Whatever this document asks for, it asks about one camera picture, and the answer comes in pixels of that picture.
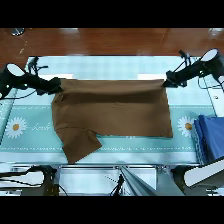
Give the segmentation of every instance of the floral tablecloth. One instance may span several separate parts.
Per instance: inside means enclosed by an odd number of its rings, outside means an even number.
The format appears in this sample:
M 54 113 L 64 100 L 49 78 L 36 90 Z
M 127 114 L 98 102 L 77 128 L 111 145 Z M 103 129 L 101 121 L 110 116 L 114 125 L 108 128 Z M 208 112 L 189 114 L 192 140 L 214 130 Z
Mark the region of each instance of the floral tablecloth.
M 174 70 L 180 57 L 151 56 L 49 56 L 41 57 L 39 66 L 49 68 L 39 74 L 73 74 L 76 79 L 137 80 L 140 74 L 165 74 Z M 17 97 L 32 90 L 18 91 Z M 167 89 L 174 137 L 98 136 L 102 148 L 78 163 L 186 164 L 197 163 L 193 120 L 199 114 L 215 116 L 207 90 L 197 79 L 186 88 Z M 10 114 L 1 125 L 0 162 L 67 163 L 62 143 L 53 129 L 52 96 L 15 100 Z

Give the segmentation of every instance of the daisy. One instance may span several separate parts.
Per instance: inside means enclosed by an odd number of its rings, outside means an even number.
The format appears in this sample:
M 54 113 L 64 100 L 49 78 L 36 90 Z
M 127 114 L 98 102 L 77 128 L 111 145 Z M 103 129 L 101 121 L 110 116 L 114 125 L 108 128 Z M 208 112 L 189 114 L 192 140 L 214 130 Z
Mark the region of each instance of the daisy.
M 186 138 L 189 137 L 193 137 L 193 133 L 192 133 L 192 125 L 194 123 L 194 118 L 190 118 L 190 117 L 182 117 L 181 119 L 179 119 L 178 121 L 178 130 L 182 132 L 182 135 L 184 135 Z
M 6 135 L 8 135 L 8 138 L 17 138 L 23 134 L 23 131 L 25 131 L 26 128 L 26 121 L 22 118 L 15 117 L 14 119 L 11 119 L 10 122 L 8 122 L 5 131 Z

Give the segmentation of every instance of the brown fabric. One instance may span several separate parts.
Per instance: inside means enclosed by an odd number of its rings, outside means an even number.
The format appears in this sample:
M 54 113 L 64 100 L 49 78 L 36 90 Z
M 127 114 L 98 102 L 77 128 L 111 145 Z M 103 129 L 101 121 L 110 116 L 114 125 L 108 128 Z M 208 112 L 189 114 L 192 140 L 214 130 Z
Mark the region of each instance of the brown fabric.
M 52 102 L 54 129 L 69 163 L 101 147 L 96 134 L 171 138 L 163 80 L 67 80 Z

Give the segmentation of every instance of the sleeve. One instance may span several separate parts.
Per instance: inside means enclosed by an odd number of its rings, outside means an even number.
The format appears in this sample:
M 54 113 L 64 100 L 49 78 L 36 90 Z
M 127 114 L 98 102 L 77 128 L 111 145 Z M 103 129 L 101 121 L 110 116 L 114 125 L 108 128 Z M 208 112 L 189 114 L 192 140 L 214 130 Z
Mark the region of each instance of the sleeve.
M 69 164 L 74 164 L 102 146 L 96 133 L 87 129 L 61 128 L 56 132 L 64 143 L 63 150 Z

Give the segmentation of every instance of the yellow flower center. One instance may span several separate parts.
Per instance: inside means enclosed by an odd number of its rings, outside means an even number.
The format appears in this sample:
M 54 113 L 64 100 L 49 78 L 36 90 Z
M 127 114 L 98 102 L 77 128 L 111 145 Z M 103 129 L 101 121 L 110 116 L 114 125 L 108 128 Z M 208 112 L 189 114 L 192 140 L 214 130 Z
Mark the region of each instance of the yellow flower center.
M 17 130 L 19 129 L 19 124 L 14 124 L 14 125 L 12 126 L 12 129 L 13 129 L 14 131 L 17 131 Z
M 192 124 L 186 123 L 186 124 L 185 124 L 185 128 L 186 128 L 187 130 L 191 130 L 191 129 L 192 129 Z

